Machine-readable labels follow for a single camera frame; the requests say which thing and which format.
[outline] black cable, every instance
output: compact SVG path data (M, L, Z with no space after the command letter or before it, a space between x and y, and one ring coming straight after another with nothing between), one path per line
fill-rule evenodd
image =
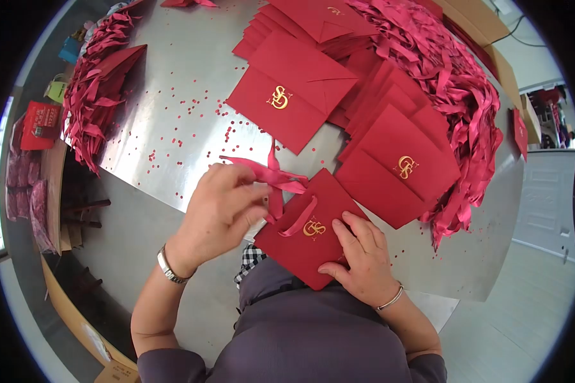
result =
M529 47L537 47L537 48L546 48L547 45L536 45L536 44L529 44L527 42L523 42L520 39L518 39L517 37L515 37L514 35L511 35L515 40L517 40L517 42L521 42L524 45L528 45Z
M503 37L501 37L501 38L499 38L499 39L496 39L495 41L492 41L492 42L490 43L490 45L493 44L493 43L495 43L495 42L501 41L502 39L506 39L507 37L513 35L513 33L518 29L519 24L522 22L522 19L523 19L524 17L525 17L524 15L521 15L521 16L519 17L519 19L517 20L517 24L516 24L515 28L513 28L513 30L512 30L511 32L509 32L508 35L504 35Z

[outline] person's right hand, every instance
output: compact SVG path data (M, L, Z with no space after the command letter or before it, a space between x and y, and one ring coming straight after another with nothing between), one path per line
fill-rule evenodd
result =
M383 306L396 296L400 286L392 277L386 236L377 226L349 211L343 212L343 220L355 237L338 219L332 221L332 228L343 246L350 270L326 262L318 272L334 277L361 302L372 307Z

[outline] gray shirt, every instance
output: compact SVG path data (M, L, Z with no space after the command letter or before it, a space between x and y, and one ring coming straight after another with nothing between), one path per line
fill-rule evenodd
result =
M266 259L241 284L235 333L207 373L202 358L183 349L151 350L138 358L142 382L445 382L443 358L428 354L407 363L398 336L366 304L342 287L268 291Z

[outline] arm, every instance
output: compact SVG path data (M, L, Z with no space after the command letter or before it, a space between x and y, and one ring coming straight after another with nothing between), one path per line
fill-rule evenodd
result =
M249 227L267 214L256 202L268 195L268 187L251 185L254 178L246 166L215 164L200 179L181 227L165 246L166 261L177 276L192 276L207 260L237 247ZM179 348L173 331L184 287L155 265L132 312L137 356Z
M386 236L381 230L348 211L343 212L355 237L338 219L332 228L343 246L349 270L328 262L318 272L333 276L354 297L372 307L383 306L399 291L399 283L392 277ZM424 354L441 355L441 342L428 318L402 294L397 302L379 312L388 326L398 335L405 347L407 361Z

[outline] person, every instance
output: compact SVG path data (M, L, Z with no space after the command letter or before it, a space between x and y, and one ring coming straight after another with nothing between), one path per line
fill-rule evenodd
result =
M321 291L294 286L267 257L242 278L241 315L213 369L179 347L173 331L186 284L174 280L195 278L266 216L261 200L270 188L254 178L243 165L211 166L158 254L165 264L154 267L132 313L142 382L445 382L437 332L392 277L384 234L348 211L332 228L349 268L318 269L336 283Z

